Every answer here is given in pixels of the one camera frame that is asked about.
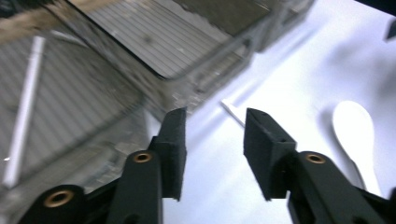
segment spoon bowl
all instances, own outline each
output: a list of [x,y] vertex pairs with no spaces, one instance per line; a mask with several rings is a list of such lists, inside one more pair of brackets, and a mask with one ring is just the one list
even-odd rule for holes
[[375,131],[370,114],[363,106],[344,101],[333,111],[332,126],[341,147],[354,162],[364,188],[381,196],[374,171]]

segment white stick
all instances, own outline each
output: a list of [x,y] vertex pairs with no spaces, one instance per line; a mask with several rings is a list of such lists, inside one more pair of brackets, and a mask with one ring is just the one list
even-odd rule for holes
[[87,48],[87,45],[83,41],[79,40],[78,38],[76,38],[76,37],[74,37],[72,35],[67,35],[65,33],[62,33],[62,32],[59,32],[59,31],[55,31],[55,30],[51,30],[50,32],[58,39],[61,39],[61,40],[70,42],[72,44],[77,44],[77,45],[80,45],[80,46],[82,46],[84,48]]
[[39,78],[41,59],[46,39],[35,36],[26,77],[21,93],[18,116],[15,121],[14,134],[9,147],[9,161],[7,162],[3,185],[13,188],[18,184],[21,172],[23,150],[28,136],[30,120],[35,102],[35,90]]
[[247,116],[246,110],[236,108],[233,106],[228,99],[221,101],[222,107],[230,114],[243,128],[245,128],[245,119]]

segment brass screw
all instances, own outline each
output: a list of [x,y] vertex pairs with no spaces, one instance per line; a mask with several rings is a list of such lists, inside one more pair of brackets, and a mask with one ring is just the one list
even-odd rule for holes
[[70,200],[72,200],[74,196],[73,191],[64,189],[59,190],[57,192],[52,193],[49,197],[47,197],[46,201],[44,201],[44,205],[49,208],[59,207],[64,205]]
[[306,155],[306,159],[310,162],[316,163],[316,164],[322,164],[325,163],[326,160],[323,159],[321,156],[317,154],[308,154]]
[[148,153],[140,153],[134,156],[135,162],[146,162],[151,160],[151,155]]

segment tabletop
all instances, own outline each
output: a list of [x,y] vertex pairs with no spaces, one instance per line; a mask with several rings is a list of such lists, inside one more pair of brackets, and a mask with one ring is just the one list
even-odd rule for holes
[[230,100],[272,115],[298,151],[330,157],[346,178],[357,174],[332,132],[332,111],[363,105],[375,125],[375,173],[383,197],[396,186],[396,42],[391,16],[348,0],[318,0],[299,27],[196,111],[187,123],[188,158],[179,203],[164,201],[165,223],[291,223],[286,200],[266,202],[243,156],[244,129],[221,107]]

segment white plastic spoon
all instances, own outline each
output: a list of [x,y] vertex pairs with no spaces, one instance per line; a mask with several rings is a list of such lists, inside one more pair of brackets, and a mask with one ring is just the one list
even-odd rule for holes
[[341,147],[355,162],[365,189],[381,196],[373,163],[375,132],[370,114],[361,105],[344,101],[334,109],[332,126]]

